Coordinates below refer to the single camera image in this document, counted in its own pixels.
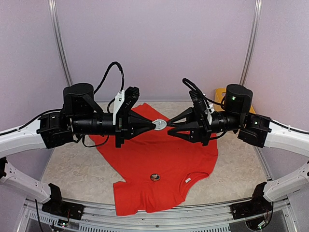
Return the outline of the red t-shirt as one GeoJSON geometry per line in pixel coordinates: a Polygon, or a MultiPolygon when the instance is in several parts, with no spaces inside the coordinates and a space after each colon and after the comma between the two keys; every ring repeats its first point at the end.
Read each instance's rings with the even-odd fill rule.
{"type": "Polygon", "coordinates": [[[185,201],[190,188],[210,176],[218,159],[216,140],[207,146],[149,131],[115,147],[111,136],[97,150],[122,176],[113,184],[116,214],[128,216],[171,209],[185,201]],[[160,180],[152,181],[151,174],[160,180]]]}

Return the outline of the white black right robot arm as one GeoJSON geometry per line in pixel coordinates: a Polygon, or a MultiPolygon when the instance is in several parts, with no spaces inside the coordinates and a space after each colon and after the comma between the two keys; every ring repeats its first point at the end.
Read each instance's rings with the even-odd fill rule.
{"type": "MultiPolygon", "coordinates": [[[[193,107],[167,122],[169,136],[208,145],[211,140],[233,131],[238,139],[255,147],[277,148],[308,157],[309,133],[251,113],[253,92],[246,87],[229,84],[223,100],[217,103],[189,79],[184,78],[183,83],[190,88],[193,107]]],[[[268,213],[277,199],[308,185],[309,165],[305,163],[284,177],[257,185],[249,201],[231,205],[233,219],[268,213]]]]}

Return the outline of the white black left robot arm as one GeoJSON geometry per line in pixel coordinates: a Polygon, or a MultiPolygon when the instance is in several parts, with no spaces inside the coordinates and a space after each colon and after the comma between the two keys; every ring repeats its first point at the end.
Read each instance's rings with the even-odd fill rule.
{"type": "Polygon", "coordinates": [[[84,206],[64,201],[60,188],[38,181],[16,169],[9,155],[51,149],[78,142],[83,135],[108,135],[115,138],[116,147],[125,140],[155,129],[155,124],[135,113],[132,107],[140,92],[129,87],[116,95],[116,109],[106,113],[94,100],[94,88],[89,83],[78,83],[63,91],[63,107],[40,114],[29,123],[2,131],[0,134],[0,182],[22,190],[42,204],[42,210],[52,215],[80,220],[84,206]]]}

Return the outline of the white round brooch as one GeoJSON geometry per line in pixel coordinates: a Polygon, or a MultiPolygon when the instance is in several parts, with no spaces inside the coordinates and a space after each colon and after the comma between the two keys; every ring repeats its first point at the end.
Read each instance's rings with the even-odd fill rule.
{"type": "Polygon", "coordinates": [[[152,181],[158,181],[158,180],[160,180],[160,175],[159,174],[151,174],[150,179],[152,181]]]}

